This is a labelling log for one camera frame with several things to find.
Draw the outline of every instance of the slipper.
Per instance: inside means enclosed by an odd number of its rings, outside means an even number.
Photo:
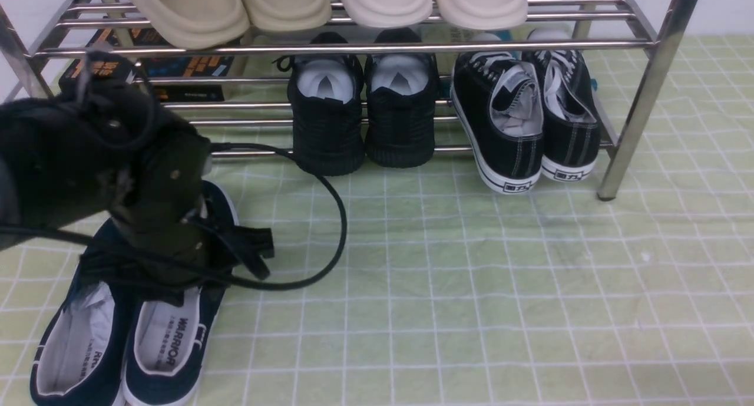
[[[363,27],[408,27],[432,14],[432,0],[341,0],[348,16]]]
[[[249,28],[241,0],[131,0],[166,41],[203,49],[239,38]]]
[[[517,27],[526,21],[526,0],[437,0],[442,19],[477,30]]]
[[[243,0],[251,22],[269,32],[322,27],[332,16],[329,0]]]

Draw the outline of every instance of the navy slip-on shoe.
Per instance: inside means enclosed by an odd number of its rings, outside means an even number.
[[[224,223],[238,223],[232,202],[213,183],[204,196]],[[121,389],[132,406],[183,406],[199,386],[207,339],[224,288],[204,285],[183,295],[183,306],[142,302],[127,341]]]
[[[95,235],[120,237],[108,220]],[[98,256],[87,248],[80,263]],[[121,364],[134,298],[107,283],[85,285],[81,265],[64,304],[42,336],[32,365],[31,397],[39,406],[123,406]]]

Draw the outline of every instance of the black box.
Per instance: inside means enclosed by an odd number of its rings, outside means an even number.
[[[164,47],[170,46],[153,28],[128,30],[135,47]],[[245,44],[250,36],[245,35],[228,43],[229,46]],[[115,36],[115,30],[111,28],[101,29],[92,37],[88,47],[95,44],[109,44],[120,47]],[[110,76],[127,82],[134,80],[134,74],[124,62],[126,59],[114,60],[113,62],[95,62],[94,74]],[[196,77],[238,77],[243,75],[247,57],[170,57],[141,59],[143,70],[149,78],[196,78]],[[83,63],[74,60],[62,73],[58,81],[61,90],[70,89],[75,84],[76,77],[81,73]],[[233,94],[233,85],[221,84],[196,84],[196,85],[159,85],[154,87],[154,92],[160,101],[170,103],[192,102],[221,102],[228,100]]]

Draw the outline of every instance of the black sneaker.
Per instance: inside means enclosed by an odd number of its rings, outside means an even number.
[[[557,29],[537,29],[530,39],[568,38]],[[580,181],[592,172],[600,151],[601,122],[592,96],[592,79],[578,51],[525,52],[537,69],[544,108],[544,175]]]
[[[500,39],[482,33],[474,41]],[[453,68],[451,98],[484,183],[501,194],[529,191],[544,147],[534,66],[508,52],[466,52]]]
[[[389,29],[375,40],[421,43],[409,28]],[[366,155],[383,167],[416,167],[434,154],[434,111],[439,74],[434,54],[385,54],[366,60],[369,130]]]
[[[210,213],[218,222],[238,224],[228,194],[202,182]],[[121,390],[131,406],[184,406],[199,387],[210,331],[226,288],[205,283],[183,294],[183,304],[146,301],[135,305]]]
[[[312,44],[346,44],[341,35],[326,32]],[[283,67],[283,59],[290,65]],[[355,55],[281,57],[281,71],[293,68],[288,100],[293,108],[293,154],[305,172],[341,176],[364,161],[361,140],[363,70]]]
[[[112,220],[95,235],[103,242],[119,237]],[[96,255],[88,247],[81,263]],[[37,348],[31,397],[40,406],[124,406],[121,365],[135,297],[127,288],[84,282],[81,269]]]

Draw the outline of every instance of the black cable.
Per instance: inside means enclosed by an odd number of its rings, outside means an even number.
[[[278,156],[283,156],[286,159],[291,159],[294,162],[298,162],[293,154],[288,153],[288,151],[282,148],[273,146],[265,146],[262,144],[254,143],[215,143],[212,145],[213,151],[228,151],[237,148],[252,148],[259,151],[271,151],[271,153],[278,154]],[[124,258],[129,258],[140,262],[158,263],[161,265],[172,266],[178,269],[186,270],[188,272],[193,272],[199,277],[207,280],[214,280],[215,282],[223,283],[224,285],[236,285],[238,287],[261,291],[299,290],[301,288],[309,287],[314,283],[320,282],[322,278],[328,275],[329,272],[331,272],[332,269],[335,268],[335,266],[338,264],[338,261],[340,261],[343,250],[345,250],[345,240],[348,234],[348,217],[346,215],[345,205],[343,204],[343,200],[341,199],[340,195],[336,191],[335,187],[333,187],[325,177],[321,175],[313,176],[322,183],[325,189],[328,190],[328,192],[336,201],[341,220],[340,239],[338,241],[336,253],[334,256],[332,256],[332,259],[331,261],[329,261],[327,266],[325,266],[317,274],[312,275],[311,277],[306,279],[297,280],[296,282],[259,282],[258,280],[238,278],[237,276],[228,275],[213,269],[208,269],[201,266],[192,265],[190,263],[184,263],[177,259],[168,258],[168,256],[153,253],[142,248],[134,248],[111,242],[103,242],[102,240],[95,239],[94,237],[91,237],[89,235],[62,231],[59,229],[30,228],[28,226],[0,224],[0,234],[41,237],[42,239],[59,240],[59,242],[68,242],[71,244],[83,245],[84,247],[94,247],[98,250],[106,251],[118,256],[123,256]]]
[[[110,52],[103,52],[103,51],[87,51],[87,58],[89,60],[118,60],[121,61],[122,57],[118,56],[116,54],[111,54]],[[113,146],[110,145],[110,143],[106,143],[105,140],[102,140],[100,138],[100,141],[107,145],[110,148],[118,149],[118,150],[129,150],[129,149],[138,149],[142,148],[145,144],[149,141],[150,132],[154,129],[154,125],[156,125],[156,122],[158,120],[158,112],[159,107],[161,107],[161,104],[159,103],[159,100],[156,95],[154,95],[154,87],[151,84],[151,82],[148,80],[148,77],[145,73],[145,71],[142,70],[140,66],[134,65],[132,62],[128,62],[130,67],[139,75],[142,80],[143,84],[145,85],[145,88],[147,90],[147,94],[151,99],[153,99],[153,102],[150,103],[149,107],[149,113],[148,113],[148,119],[147,123],[145,125],[145,128],[142,132],[142,134],[139,135],[135,140],[123,144],[120,146]],[[43,100],[38,100],[38,104],[41,105]],[[293,154],[288,153],[288,151],[277,148],[273,146],[266,146],[263,144],[256,144],[256,143],[213,143],[212,144],[212,151],[215,153],[215,151],[229,151],[232,149],[237,148],[250,148],[250,149],[256,149],[259,151],[269,151],[270,153],[277,154],[278,156],[285,157],[286,159],[289,159],[291,161],[294,161],[298,163],[298,159]],[[329,272],[332,271],[332,269],[335,268],[335,266],[338,264],[338,261],[340,261],[341,256],[343,255],[343,250],[345,250],[345,241],[348,234],[348,217],[346,215],[345,211],[345,205],[343,204],[343,200],[341,199],[340,195],[336,191],[336,189],[332,186],[329,181],[318,174],[312,173],[312,175],[317,178],[318,181],[322,183],[322,185],[325,187],[325,189],[328,190],[328,192],[332,195],[334,200],[336,201],[338,211],[340,214],[340,220],[341,220],[341,232],[340,232],[340,238],[338,241],[338,246],[336,248],[336,253],[334,256],[332,256],[331,261],[329,261],[328,265],[325,266],[320,272],[316,273],[315,275],[312,275],[309,278],[305,278],[302,280],[297,280],[296,282],[279,282],[279,283],[273,283],[273,282],[259,282],[258,280],[250,280],[247,278],[238,278],[237,276],[229,275],[224,272],[219,272],[214,269],[208,269],[201,266],[192,265],[190,263],[184,263],[180,260],[168,258],[168,256],[163,256],[158,253],[153,253],[149,250],[145,250],[142,248],[135,248],[130,247],[127,245],[119,245],[111,242],[103,242],[102,240],[95,239],[94,237],[91,237],[89,235],[84,234],[78,234],[75,232],[69,232],[69,231],[62,231],[59,229],[43,229],[43,228],[31,228],[28,226],[20,226],[20,225],[12,225],[12,224],[2,224],[0,223],[0,234],[8,234],[8,235],[21,235],[26,237],[41,237],[42,239],[51,239],[51,240],[59,240],[59,242],[68,242],[70,244],[75,245],[83,245],[84,247],[94,247],[98,250],[102,250],[107,253],[112,253],[118,256],[123,256],[124,258],[129,258],[132,260],[136,260],[139,262],[151,262],[151,263],[158,263],[164,266],[172,266],[178,269],[182,269],[188,272],[193,272],[199,277],[204,278],[204,280],[214,280],[218,283],[223,283],[224,285],[235,285],[242,288],[250,288],[252,290],[260,290],[260,291],[291,291],[291,290],[299,290],[302,288],[309,287],[310,285],[313,285],[314,283],[320,282],[322,278],[324,278],[326,275],[329,274]]]

